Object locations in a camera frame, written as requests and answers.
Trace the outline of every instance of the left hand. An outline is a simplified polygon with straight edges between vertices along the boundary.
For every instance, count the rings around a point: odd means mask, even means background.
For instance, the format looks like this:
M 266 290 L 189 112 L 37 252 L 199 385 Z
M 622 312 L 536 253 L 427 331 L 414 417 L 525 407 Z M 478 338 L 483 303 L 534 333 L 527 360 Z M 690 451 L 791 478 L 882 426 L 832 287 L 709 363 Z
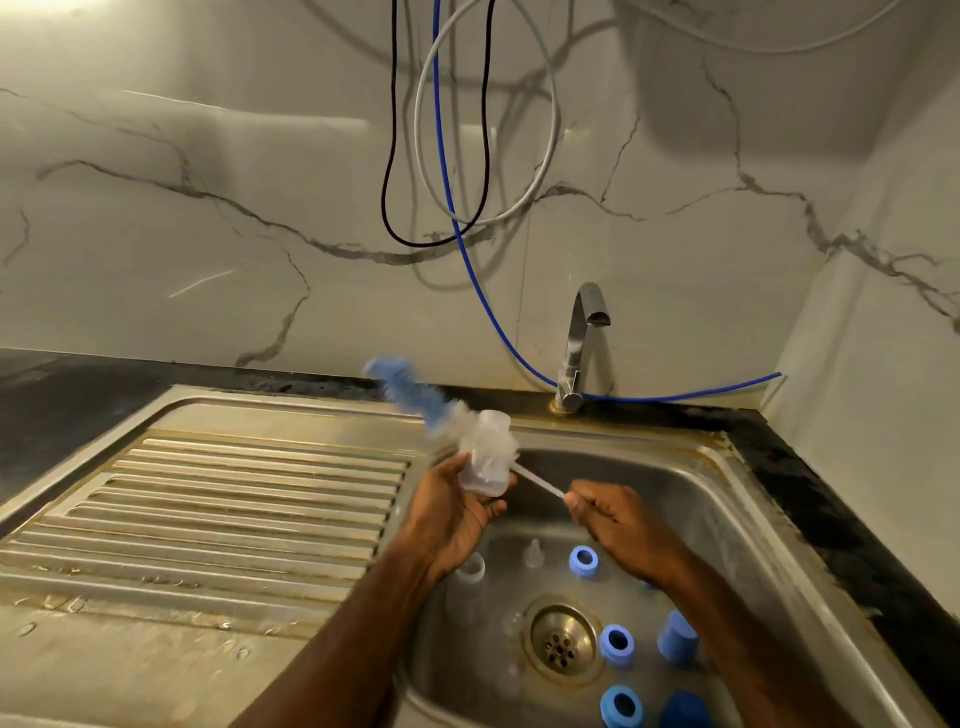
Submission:
M 407 520 L 396 535 L 402 543 L 425 549 L 433 583 L 460 567 L 487 524 L 507 510 L 503 500 L 479 497 L 460 487 L 457 475 L 469 459 L 468 452 L 461 452 L 423 474 Z M 516 475 L 510 473 L 510 485 L 515 483 Z

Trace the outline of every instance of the drain strainer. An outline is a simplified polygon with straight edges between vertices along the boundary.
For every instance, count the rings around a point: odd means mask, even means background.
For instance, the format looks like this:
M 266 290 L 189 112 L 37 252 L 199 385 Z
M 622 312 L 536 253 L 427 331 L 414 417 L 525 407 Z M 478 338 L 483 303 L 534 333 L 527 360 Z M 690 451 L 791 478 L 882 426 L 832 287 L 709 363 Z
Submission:
M 597 651 L 599 624 L 579 604 L 545 596 L 526 610 L 524 647 L 534 667 L 551 679 L 588 682 L 603 667 Z

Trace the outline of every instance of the black cable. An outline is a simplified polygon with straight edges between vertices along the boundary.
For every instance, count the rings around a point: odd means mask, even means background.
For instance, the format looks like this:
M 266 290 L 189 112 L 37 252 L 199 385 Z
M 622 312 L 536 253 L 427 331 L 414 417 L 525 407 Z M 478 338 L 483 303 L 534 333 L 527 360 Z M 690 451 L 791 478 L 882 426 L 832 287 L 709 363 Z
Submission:
M 480 124 L 483 129 L 483 194 L 480 196 L 480 205 L 477 207 L 477 211 L 474 213 L 473 218 L 467 223 L 467 225 L 461 231 L 461 234 L 466 233 L 470 228 L 476 225 L 477 220 L 480 219 L 480 215 L 483 212 L 484 205 L 487 203 L 487 193 L 490 190 L 490 139 L 489 139 L 489 130 L 487 127 L 487 83 L 490 80 L 490 55 L 491 55 L 491 38 L 492 38 L 492 27 L 493 27 L 493 5 L 496 3 L 496 0 L 490 0 L 490 4 L 487 6 L 487 38 L 484 47 L 484 60 L 483 60 L 483 83 L 480 86 Z M 440 245 L 446 245 L 447 243 L 452 243 L 457 239 L 456 235 L 450 235 L 445 237 L 443 240 L 437 240 L 430 243 L 414 243 L 410 240 L 404 240 L 402 237 L 394 232 L 394 229 L 390 225 L 390 219 L 387 217 L 387 186 L 390 184 L 390 172 L 394 168 L 394 156 L 396 155 L 396 4 L 397 0 L 393 0 L 392 3 L 392 18 L 391 18 L 391 69 L 390 69 L 390 112 L 391 112 L 391 129 L 390 129 L 390 156 L 387 158 L 387 169 L 383 173 L 383 190 L 380 192 L 380 216 L 383 218 L 383 227 L 387 229 L 387 232 L 390 236 L 401 245 L 405 245 L 408 248 L 436 248 Z M 439 79 L 435 79 L 434 83 L 438 84 Z

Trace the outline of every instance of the stainless steel sink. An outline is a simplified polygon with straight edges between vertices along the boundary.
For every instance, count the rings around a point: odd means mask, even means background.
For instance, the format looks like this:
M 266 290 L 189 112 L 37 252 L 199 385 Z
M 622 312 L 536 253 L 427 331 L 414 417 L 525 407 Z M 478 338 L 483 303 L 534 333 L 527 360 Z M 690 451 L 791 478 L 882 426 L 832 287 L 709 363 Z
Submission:
M 637 488 L 863 725 L 942 725 L 722 437 L 515 423 L 521 462 L 561 487 Z M 0 504 L 0 725 L 228 723 L 339 608 L 443 452 L 383 404 L 173 388 Z M 588 535 L 563 505 L 529 483 L 509 501 L 478 549 L 484 619 L 458 627 L 444 585 L 431 595 L 395 727 L 598 725 L 614 681 L 648 724 L 679 687 L 738 724 L 704 655 L 675 670 L 657 653 L 664 594 L 602 553 L 597 577 L 577 579 L 566 559 Z M 521 563 L 532 538 L 538 570 Z M 631 671 L 596 655 L 612 622 L 636 639 Z M 505 653 L 519 695 L 497 689 Z

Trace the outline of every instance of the forearm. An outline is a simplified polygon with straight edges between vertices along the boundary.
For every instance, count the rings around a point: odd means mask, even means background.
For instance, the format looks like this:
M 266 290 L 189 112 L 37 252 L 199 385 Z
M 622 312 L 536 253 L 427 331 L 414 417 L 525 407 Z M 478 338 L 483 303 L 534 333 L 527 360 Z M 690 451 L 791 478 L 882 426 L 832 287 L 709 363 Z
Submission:
M 323 629 L 233 725 L 370 725 L 433 584 L 427 554 L 412 540 L 398 537 Z
M 748 728 L 856 725 L 701 558 L 684 554 L 663 587 L 700 636 Z

